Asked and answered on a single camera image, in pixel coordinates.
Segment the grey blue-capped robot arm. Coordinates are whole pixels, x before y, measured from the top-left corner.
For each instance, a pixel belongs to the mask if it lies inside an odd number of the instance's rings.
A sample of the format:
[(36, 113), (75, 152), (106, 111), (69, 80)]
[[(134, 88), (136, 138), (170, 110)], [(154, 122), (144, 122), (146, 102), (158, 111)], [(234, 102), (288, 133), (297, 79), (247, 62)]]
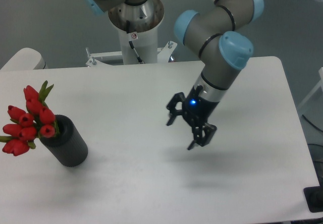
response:
[[(164, 18), (160, 0), (85, 0), (97, 15), (108, 14), (119, 32), (123, 62), (157, 62), (157, 28)], [(171, 125), (182, 116), (192, 129), (190, 148), (206, 146), (216, 132), (208, 118), (253, 55), (253, 45), (237, 30), (257, 19), (263, 0), (213, 0), (201, 15), (183, 12), (175, 22), (177, 39), (194, 52), (204, 68), (190, 93), (176, 93), (167, 105)]]

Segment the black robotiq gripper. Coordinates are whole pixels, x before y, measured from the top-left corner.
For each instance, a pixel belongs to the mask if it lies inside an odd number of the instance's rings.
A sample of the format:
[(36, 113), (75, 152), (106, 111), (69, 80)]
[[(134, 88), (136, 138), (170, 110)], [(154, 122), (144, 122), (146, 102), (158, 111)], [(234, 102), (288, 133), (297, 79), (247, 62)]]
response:
[[(183, 114), (183, 119), (192, 127), (193, 141), (187, 150), (191, 150), (197, 145), (201, 147), (208, 145), (217, 130), (215, 125), (209, 124), (207, 121), (218, 102), (202, 98), (200, 96), (202, 89), (202, 86), (192, 87), (186, 98), (183, 92), (176, 93), (166, 106), (169, 110), (167, 126), (172, 125), (176, 117)], [(178, 103), (183, 104), (183, 109), (176, 108)]]

